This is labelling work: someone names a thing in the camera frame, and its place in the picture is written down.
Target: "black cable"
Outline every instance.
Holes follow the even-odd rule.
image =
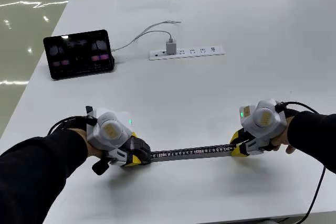
[[[315,114],[319,114],[316,110],[312,109],[308,105],[305,105],[305,104],[303,104],[301,102],[280,102],[279,104],[276,105],[276,107],[278,107],[278,109],[280,109],[280,110],[284,110],[284,108],[286,108],[286,106],[289,105],[289,104],[300,105],[300,106],[305,107],[306,109],[314,112]],[[313,197],[313,200],[312,200],[312,202],[311,202],[311,204],[309,206],[309,209],[308,209],[306,215],[301,220],[299,220],[296,224],[301,224],[301,223],[303,223],[308,218],[308,216],[309,216],[309,214],[311,212],[311,209],[314,206],[314,203],[315,203],[315,200],[317,198],[317,195],[319,193],[319,190],[320,190],[323,178],[324,178],[325,171],[326,171],[326,167],[324,166],[323,170],[322,170],[322,174],[321,174],[320,180],[319,180],[319,183],[317,185],[317,188],[316,188],[316,191],[315,191],[315,194],[314,194],[314,197]]]
[[[305,104],[303,104],[303,103],[301,103],[301,102],[284,102],[284,103],[282,103],[283,106],[287,106],[287,105],[289,105],[289,104],[300,105],[300,106],[305,107],[306,109],[308,109],[308,110],[314,112],[315,114],[319,114],[316,110],[312,109],[312,108],[309,107],[308,105],[305,105]]]
[[[313,206],[314,206],[315,200],[316,200],[316,198],[317,198],[317,194],[319,193],[319,190],[320,190],[320,187],[321,187],[323,178],[324,178],[325,171],[326,171],[326,167],[323,167],[322,174],[321,174],[321,177],[320,177],[320,181],[319,181],[319,183],[318,183],[318,185],[317,185],[317,188],[316,188],[316,191],[315,191],[315,195],[314,195],[313,200],[312,200],[312,202],[311,202],[311,204],[310,204],[310,207],[309,207],[309,209],[308,209],[308,212],[307,212],[306,215],[305,215],[300,221],[298,221],[296,224],[301,224],[301,223],[303,223],[303,222],[308,218],[308,216],[309,216],[309,214],[310,214],[310,211],[311,211],[311,209],[312,209]]]
[[[57,123],[55,123],[55,124],[50,128],[50,130],[48,131],[48,134],[47,134],[47,135],[50,135],[50,134],[53,132],[54,128],[56,128],[56,127],[57,127],[59,124],[61,124],[61,123],[64,123],[64,122],[69,121],[69,120],[72,120],[72,119],[83,119],[83,118],[86,118],[86,117],[85,117],[85,116],[70,116],[70,117],[68,117],[68,118],[64,118],[64,119],[58,121]]]

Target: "yellow label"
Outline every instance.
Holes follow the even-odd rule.
[[[271,113],[264,112],[261,117],[260,124],[263,126],[267,126],[270,120],[271,120]]]
[[[247,117],[250,115],[250,107],[249,106],[246,106],[244,108],[244,117]]]
[[[105,125],[103,129],[106,132],[107,136],[109,136],[110,138],[116,138],[118,136],[118,133],[111,124]]]

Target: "display screen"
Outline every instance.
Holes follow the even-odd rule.
[[[105,30],[48,37],[43,42],[53,79],[113,70]]]

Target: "hand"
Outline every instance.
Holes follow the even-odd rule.
[[[78,133],[84,139],[84,141],[86,143],[86,147],[88,148],[88,157],[95,156],[95,157],[101,158],[103,156],[103,151],[102,150],[94,148],[91,144],[89,144],[86,141],[86,131],[84,131],[82,129],[69,129],[69,130],[75,131],[76,133]]]
[[[286,118],[287,120],[287,128],[277,137],[271,139],[271,144],[276,146],[274,148],[274,151],[277,151],[280,149],[281,144],[285,144],[288,145],[286,148],[286,153],[287,154],[292,154],[295,151],[295,148],[293,146],[291,146],[288,142],[287,139],[287,130],[288,130],[288,126],[290,124],[290,122],[292,121],[292,119],[294,118],[294,116],[290,117],[290,118]]]

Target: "black sleeve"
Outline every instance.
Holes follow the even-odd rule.
[[[87,158],[72,130],[25,140],[0,156],[0,223],[42,223],[66,179]]]
[[[336,114],[320,115],[308,111],[297,114],[288,126],[290,145],[316,158],[336,173]]]

